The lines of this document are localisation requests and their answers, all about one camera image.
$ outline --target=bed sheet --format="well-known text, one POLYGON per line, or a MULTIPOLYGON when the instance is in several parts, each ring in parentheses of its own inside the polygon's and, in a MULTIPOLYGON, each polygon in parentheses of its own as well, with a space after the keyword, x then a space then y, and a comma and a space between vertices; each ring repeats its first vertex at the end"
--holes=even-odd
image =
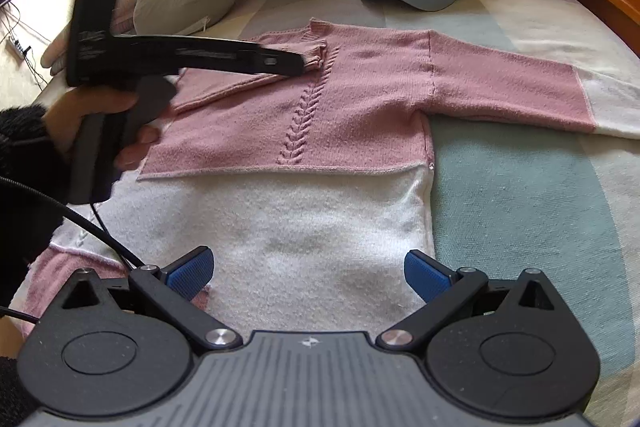
MULTIPOLYGON (((204 34, 251 39, 267 31, 305 26, 311 17, 359 26, 432 28, 471 44, 567 62, 640 85, 640 59, 575 0, 457 0, 435 13, 420 12, 395 0, 239 0, 222 21, 204 34)), ((179 201, 178 208, 166 210, 166 216, 149 222, 158 237, 140 237, 140 226, 145 227, 145 223, 119 226, 114 235, 142 253, 145 248, 164 248, 177 257, 183 253, 176 251, 180 245, 164 246, 162 227, 168 222, 180 227, 180 210, 198 204, 199 194, 209 193, 215 194, 221 208, 230 209, 214 227, 221 244, 241 248, 259 238, 255 251, 246 247, 247 263, 255 263, 252 253, 260 247, 267 248, 260 242, 268 243, 265 238, 270 235, 271 242, 282 245, 309 241, 308 233, 293 237, 291 228, 284 225, 281 230, 270 228, 274 223, 268 212, 242 223, 245 216, 238 202, 260 206, 264 202, 257 200, 255 195, 259 193, 260 198, 271 198, 271 204, 282 200, 281 212, 295 214, 301 225, 312 222, 314 213, 324 213, 316 230, 318 237, 312 238, 312 248, 358 251, 363 243, 348 233, 340 234, 338 224, 353 216, 370 214, 379 204, 380 212, 372 219, 380 230, 396 220, 395 230, 404 230, 401 241, 398 236, 392 238, 400 250, 432 248, 442 263, 451 267, 478 266, 490 277, 513 278, 524 267, 542 268, 581 321, 602 359, 600 383, 588 416, 602 427, 629 425, 640 416, 640 143, 445 117, 430 118, 430 125, 436 151, 432 231, 416 228, 411 218, 402 215, 401 208, 389 203, 399 198, 394 193, 397 187, 409 186, 411 190, 403 194, 410 194, 414 205, 424 204, 421 198, 430 187, 421 185, 420 176, 414 177, 412 172, 394 174, 397 179, 388 182, 385 193, 380 192, 378 181, 366 176, 329 176, 318 181, 308 176, 285 179, 276 174, 248 173, 228 181, 232 186, 225 190, 215 176, 191 184, 178 180, 170 189, 178 198, 174 200, 179 201), (305 200, 306 184, 321 185, 331 196, 321 203, 305 200), (283 196, 288 192, 296 193, 303 203, 293 204, 283 196), (365 194, 375 197, 367 199, 365 194), (338 230, 335 237, 330 237, 331 230, 338 230)), ((122 186, 130 182, 134 187, 134 181, 127 176, 122 186)), ((149 190, 148 186, 140 190, 149 190)), ((123 192, 124 188, 116 188, 114 199, 105 203, 105 220, 111 217, 111 205, 113 219, 119 212, 124 214, 123 221, 132 221, 129 213, 135 208, 117 207, 123 192)), ((144 201, 162 209, 164 199, 166 194, 160 197, 149 192, 144 201)), ((81 210, 89 216, 86 209, 81 210)), ((202 211, 203 216, 210 216, 214 210, 203 207, 202 211)), ((68 224, 56 233, 54 243, 110 255, 68 224)), ((277 267, 261 268, 277 272, 288 269, 286 264, 287 260, 282 259, 277 267)), ((356 268, 348 266, 340 274, 346 280, 345 288, 357 289, 367 283, 359 279, 356 268)), ((244 274, 227 275, 239 283, 244 274)), ((24 307, 30 285, 36 279, 37 274, 30 273, 18 291, 14 305, 19 309, 24 307)), ((265 281, 256 281, 254 290, 256 295, 281 293, 287 299, 305 292, 303 287, 278 287, 265 281)), ((211 312, 216 313, 222 297, 214 296, 211 312)), ((323 320, 326 304, 318 303, 308 312, 308 320, 323 320)), ((242 308, 242 303, 233 305, 237 311, 246 311, 249 319, 259 320, 242 308)), ((407 299, 395 306, 410 311, 416 305, 417 301, 407 299)), ((375 326, 385 327, 385 321, 397 314, 391 304, 389 307, 375 326)), ((367 310, 354 313, 366 314, 367 310)), ((283 320, 294 318, 287 316, 283 320)))

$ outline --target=gray gripper base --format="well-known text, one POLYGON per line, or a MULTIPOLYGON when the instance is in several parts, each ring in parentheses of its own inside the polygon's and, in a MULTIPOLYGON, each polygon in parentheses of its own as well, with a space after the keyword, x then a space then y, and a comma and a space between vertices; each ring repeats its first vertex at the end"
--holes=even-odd
MULTIPOLYGON (((90 421, 39 411, 23 425, 90 421)), ((100 427, 489 427, 424 379, 415 359, 372 347, 362 332, 258 331, 249 344, 203 357, 181 390, 155 407, 100 427)), ((587 427, 573 415, 544 424, 587 427)))

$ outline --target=human hand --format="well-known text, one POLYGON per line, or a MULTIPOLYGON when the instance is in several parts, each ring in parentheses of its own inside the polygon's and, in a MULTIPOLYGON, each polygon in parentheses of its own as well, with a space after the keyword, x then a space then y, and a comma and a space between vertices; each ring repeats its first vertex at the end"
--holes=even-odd
MULTIPOLYGON (((56 149, 68 158, 82 117, 100 112, 113 114, 126 111, 137 101, 138 96, 133 92, 107 86, 81 86, 63 94, 44 114, 42 120, 56 149)), ((169 113, 168 107, 163 116, 169 116, 169 113)), ((115 159, 115 166, 122 171, 137 169, 159 138, 159 129, 151 125, 142 126, 138 131, 138 141, 120 151, 115 159)))

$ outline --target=bed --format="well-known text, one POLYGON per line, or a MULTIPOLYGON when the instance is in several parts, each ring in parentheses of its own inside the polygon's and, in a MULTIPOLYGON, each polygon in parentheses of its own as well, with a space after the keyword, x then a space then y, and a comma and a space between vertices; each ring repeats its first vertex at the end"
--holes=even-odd
MULTIPOLYGON (((458 0, 426 13, 393 0, 239 0, 204 34, 255 39, 310 19, 431 29, 637 88, 639 7, 640 0, 458 0)), ((490 277, 539 267, 602 360, 588 417, 601 427, 629 425, 640 416, 640 142, 446 116, 430 116, 429 125, 434 161, 412 169, 180 176, 158 175, 148 163, 98 209, 114 237, 148 263, 211 246, 216 273, 198 303, 245 336, 253 328, 380 333, 420 305, 402 281, 412 248, 490 277)), ((213 130, 203 125, 202 133, 213 130)), ((108 248, 65 223, 12 307, 41 314, 85 265, 104 277, 119 273, 108 248)))

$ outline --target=metal screw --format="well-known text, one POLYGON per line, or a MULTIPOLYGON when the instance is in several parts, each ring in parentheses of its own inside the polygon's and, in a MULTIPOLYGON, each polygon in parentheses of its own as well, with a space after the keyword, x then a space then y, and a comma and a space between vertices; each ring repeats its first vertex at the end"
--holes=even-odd
POLYGON ((205 340, 214 346, 228 346, 236 340, 236 337, 235 331, 226 328, 207 331, 207 334, 204 336, 205 340))
POLYGON ((386 330, 380 338, 387 346, 406 346, 414 336, 405 330, 386 330))

